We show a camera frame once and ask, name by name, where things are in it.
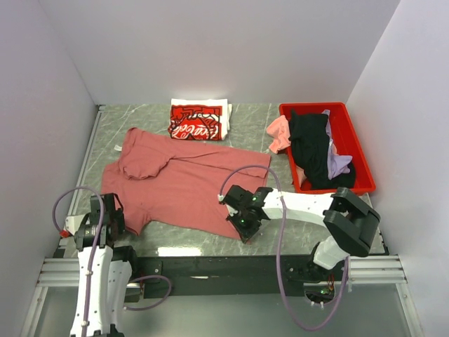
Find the dusty rose t-shirt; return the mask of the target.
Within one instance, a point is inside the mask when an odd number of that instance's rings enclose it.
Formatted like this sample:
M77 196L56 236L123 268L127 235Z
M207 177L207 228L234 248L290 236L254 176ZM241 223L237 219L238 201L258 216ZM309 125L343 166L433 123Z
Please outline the dusty rose t-shirt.
M158 221L238 239L218 201L220 187L230 176L231 183L256 191L267 182L270 161L269 154L131 128L119 158L103 171L101 192L119 196L133 234Z

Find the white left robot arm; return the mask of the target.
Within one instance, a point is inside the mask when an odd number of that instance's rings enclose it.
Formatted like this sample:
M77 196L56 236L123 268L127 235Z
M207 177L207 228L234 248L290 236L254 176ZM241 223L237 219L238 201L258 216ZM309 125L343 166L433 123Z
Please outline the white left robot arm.
M76 312L70 336L123 336L121 317L129 282L140 273L132 246L115 247L124 233L123 204L115 193L91 196L91 211L69 216L79 262Z

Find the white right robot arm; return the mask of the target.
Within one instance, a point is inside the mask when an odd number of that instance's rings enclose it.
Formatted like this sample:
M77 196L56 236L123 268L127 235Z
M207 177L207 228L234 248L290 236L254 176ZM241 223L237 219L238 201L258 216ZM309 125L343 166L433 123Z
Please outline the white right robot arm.
M380 223L379 213L346 187L328 194L300 194L271 187L250 192L232 185L218 201L227 207L227 220L242 242L252 239L264 220L297 220L325 227L328 237L314 246L305 262L288 268L294 278L310 283L327 280L348 256L368 256Z

